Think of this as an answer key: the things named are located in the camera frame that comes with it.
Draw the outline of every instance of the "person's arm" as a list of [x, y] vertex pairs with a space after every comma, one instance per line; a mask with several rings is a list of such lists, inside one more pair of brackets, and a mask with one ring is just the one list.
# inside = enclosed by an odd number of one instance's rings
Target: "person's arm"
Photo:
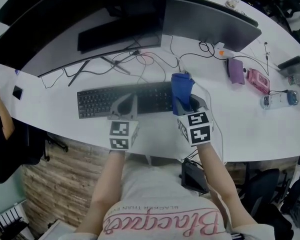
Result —
[[124, 164], [124, 151], [112, 150], [109, 153], [101, 176], [94, 188], [90, 208], [76, 229], [76, 233], [92, 233], [99, 236], [107, 211], [120, 201]]
[[0, 118], [2, 122], [3, 135], [5, 139], [8, 140], [11, 134], [15, 130], [15, 125], [1, 98], [0, 98]]
[[229, 209], [232, 227], [257, 224], [241, 204], [234, 181], [210, 143], [197, 146], [207, 182]]

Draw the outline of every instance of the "computer monitor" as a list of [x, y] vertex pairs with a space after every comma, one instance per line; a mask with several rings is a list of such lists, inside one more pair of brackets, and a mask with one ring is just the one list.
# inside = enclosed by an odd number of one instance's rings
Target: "computer monitor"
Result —
[[40, 0], [29, 8], [30, 4], [19, 17], [1, 17], [7, 24], [15, 22], [0, 37], [0, 64], [37, 77], [94, 58], [161, 45], [166, 0]]
[[163, 34], [240, 52], [262, 34], [257, 27], [254, 19], [208, 0], [167, 0]]

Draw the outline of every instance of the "water bottle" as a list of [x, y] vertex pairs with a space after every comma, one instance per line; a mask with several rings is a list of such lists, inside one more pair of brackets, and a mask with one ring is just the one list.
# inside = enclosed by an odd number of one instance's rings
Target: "water bottle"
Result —
[[300, 74], [294, 74], [287, 77], [289, 85], [299, 85], [300, 84]]
[[274, 110], [295, 106], [299, 100], [299, 94], [296, 90], [288, 90], [286, 92], [263, 96], [260, 100], [260, 105], [264, 110]]

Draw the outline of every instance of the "blue cloth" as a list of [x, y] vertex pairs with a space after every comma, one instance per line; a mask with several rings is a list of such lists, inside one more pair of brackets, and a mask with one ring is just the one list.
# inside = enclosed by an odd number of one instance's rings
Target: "blue cloth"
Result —
[[177, 98], [182, 103], [183, 108], [186, 111], [190, 111], [190, 95], [192, 91], [192, 86], [195, 84], [195, 81], [190, 78], [189, 74], [174, 73], [171, 77], [171, 86], [172, 86], [172, 109], [173, 114], [178, 116], [176, 100]]

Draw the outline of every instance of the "floor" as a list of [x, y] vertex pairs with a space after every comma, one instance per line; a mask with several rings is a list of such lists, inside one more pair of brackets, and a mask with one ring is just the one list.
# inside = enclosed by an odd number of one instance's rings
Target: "floor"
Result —
[[[85, 216], [91, 195], [108, 150], [88, 145], [60, 136], [53, 137], [69, 146], [68, 153], [55, 145], [46, 145], [50, 161], [42, 160], [38, 165], [22, 167], [27, 201], [23, 204], [30, 221], [30, 230], [39, 237], [49, 224], [61, 219], [70, 225], [78, 226]], [[266, 162], [252, 162], [252, 175], [255, 170], [279, 168], [292, 176], [298, 158], [279, 159]], [[245, 165], [230, 162], [226, 167], [236, 184], [242, 184]]]

